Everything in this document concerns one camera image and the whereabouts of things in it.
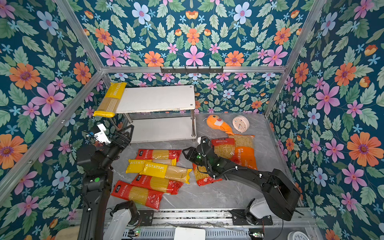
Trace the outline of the yellow spaghetti pack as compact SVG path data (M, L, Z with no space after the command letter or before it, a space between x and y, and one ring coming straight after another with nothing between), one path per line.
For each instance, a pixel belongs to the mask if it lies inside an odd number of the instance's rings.
M146 162L159 163L164 165L175 166L177 164L177 159L164 159L164 160L129 160L129 165L126 169L126 174L138 174L140 173L145 166Z
M143 170L140 172L140 175L189 184L191 178L190 173L192 171L193 169L146 161Z
M112 83L94 117L113 118L123 97L127 83Z

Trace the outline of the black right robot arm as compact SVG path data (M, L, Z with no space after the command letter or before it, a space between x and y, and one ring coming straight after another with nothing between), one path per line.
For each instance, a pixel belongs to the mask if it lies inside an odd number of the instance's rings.
M235 181L256 189L263 194L274 215L284 221L292 219L301 193L281 170L266 172L242 167L216 155L208 143L184 149L182 153L191 163L205 167L215 180Z

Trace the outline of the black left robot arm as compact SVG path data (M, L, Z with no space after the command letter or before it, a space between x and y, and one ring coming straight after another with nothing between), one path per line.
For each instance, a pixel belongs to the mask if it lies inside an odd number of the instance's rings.
M118 204L112 210L112 221L105 229L107 205L112 193L113 161L120 157L132 141L134 126L129 125L108 138L103 124L93 127L87 137L100 147L84 145L77 151L77 164L84 169L82 180L83 213L79 240L120 240L129 224L139 221L139 212L133 201Z

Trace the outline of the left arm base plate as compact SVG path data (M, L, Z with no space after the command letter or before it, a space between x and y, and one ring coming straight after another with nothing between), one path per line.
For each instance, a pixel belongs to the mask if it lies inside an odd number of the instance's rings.
M137 228L152 226L154 213L152 210L138 210L133 213L130 225Z

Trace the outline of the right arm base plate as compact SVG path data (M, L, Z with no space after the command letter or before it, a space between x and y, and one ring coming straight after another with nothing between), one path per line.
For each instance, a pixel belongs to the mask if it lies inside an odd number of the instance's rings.
M233 225L235 226L272 226L273 220L271 216L256 218L248 210L234 209L230 210L232 215Z

